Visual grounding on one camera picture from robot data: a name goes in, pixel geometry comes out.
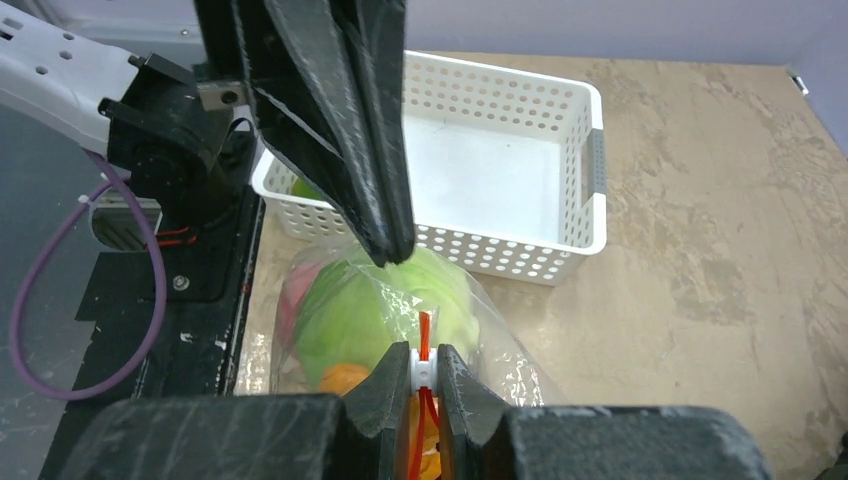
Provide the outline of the clear zip bag orange zipper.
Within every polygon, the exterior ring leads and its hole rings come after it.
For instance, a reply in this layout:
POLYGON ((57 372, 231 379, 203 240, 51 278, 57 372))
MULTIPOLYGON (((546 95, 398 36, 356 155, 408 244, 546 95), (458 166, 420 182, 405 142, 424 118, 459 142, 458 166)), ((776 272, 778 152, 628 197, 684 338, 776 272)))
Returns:
POLYGON ((560 397, 475 278, 420 249, 378 267, 319 244, 260 335, 268 390, 238 479, 528 479, 560 397))

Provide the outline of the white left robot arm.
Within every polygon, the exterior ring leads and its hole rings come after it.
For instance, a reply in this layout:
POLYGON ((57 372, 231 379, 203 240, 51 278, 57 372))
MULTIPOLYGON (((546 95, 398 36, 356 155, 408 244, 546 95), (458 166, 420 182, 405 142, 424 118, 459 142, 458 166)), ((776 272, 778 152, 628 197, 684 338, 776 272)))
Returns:
POLYGON ((402 1, 198 1, 206 53, 183 68, 1 7, 1 102, 131 172, 181 224, 227 208, 227 115, 342 216, 378 266, 406 261, 414 219, 402 126, 402 1))

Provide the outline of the pink peach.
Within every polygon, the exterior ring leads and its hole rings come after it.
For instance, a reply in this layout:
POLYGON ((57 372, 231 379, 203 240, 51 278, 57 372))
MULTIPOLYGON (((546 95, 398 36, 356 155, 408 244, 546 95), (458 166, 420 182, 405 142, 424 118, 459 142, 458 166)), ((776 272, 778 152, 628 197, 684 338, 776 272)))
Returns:
POLYGON ((287 348, 302 302, 322 269, 322 264, 306 263, 293 265, 287 272, 277 301, 272 349, 275 354, 287 348))

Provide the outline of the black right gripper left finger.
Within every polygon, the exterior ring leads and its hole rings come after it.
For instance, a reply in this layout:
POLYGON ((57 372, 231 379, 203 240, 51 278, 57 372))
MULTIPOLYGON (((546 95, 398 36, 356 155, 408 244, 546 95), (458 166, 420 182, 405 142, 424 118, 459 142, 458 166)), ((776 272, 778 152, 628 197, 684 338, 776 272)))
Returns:
POLYGON ((62 479, 404 479, 410 346, 347 395, 134 399, 101 412, 62 479))

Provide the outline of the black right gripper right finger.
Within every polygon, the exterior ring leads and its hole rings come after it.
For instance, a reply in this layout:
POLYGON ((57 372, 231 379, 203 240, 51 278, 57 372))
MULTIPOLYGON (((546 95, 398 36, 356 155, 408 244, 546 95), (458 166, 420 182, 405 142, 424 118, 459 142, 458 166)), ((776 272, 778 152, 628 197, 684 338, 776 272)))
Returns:
POLYGON ((446 479, 769 479, 753 436, 698 406, 507 404, 437 350, 446 479))

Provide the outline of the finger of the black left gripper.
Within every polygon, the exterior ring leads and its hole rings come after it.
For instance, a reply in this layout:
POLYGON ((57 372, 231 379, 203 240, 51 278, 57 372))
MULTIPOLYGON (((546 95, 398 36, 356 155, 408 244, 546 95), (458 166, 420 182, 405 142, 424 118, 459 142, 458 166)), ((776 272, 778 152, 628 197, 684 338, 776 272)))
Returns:
POLYGON ((372 172, 348 173, 325 199, 376 264, 401 264, 414 250, 414 219, 403 133, 405 1, 331 1, 330 15, 351 68, 372 172))
POLYGON ((268 150, 324 199, 347 184, 343 173, 372 172, 330 2, 194 5, 207 57, 200 85, 225 105, 249 107, 268 150))

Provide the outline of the green cabbage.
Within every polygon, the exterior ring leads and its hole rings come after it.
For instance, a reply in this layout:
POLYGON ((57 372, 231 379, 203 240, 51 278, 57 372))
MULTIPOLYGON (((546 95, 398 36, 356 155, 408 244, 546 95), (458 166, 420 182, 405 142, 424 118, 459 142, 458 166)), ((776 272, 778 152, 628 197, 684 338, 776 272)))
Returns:
POLYGON ((477 350, 480 326, 463 269, 428 249, 380 268, 350 248, 323 267, 299 310, 294 353, 306 382, 317 386, 340 363, 373 369, 393 343, 419 343, 424 310, 437 313, 431 346, 450 344, 462 356, 477 350))

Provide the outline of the orange food piece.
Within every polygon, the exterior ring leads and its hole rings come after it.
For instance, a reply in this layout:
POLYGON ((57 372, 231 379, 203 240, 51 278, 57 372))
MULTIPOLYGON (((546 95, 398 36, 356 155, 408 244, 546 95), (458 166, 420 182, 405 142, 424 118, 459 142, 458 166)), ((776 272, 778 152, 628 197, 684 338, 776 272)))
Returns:
POLYGON ((344 396, 363 382, 370 373, 368 368, 361 365, 335 364, 324 371, 318 389, 320 392, 344 396))

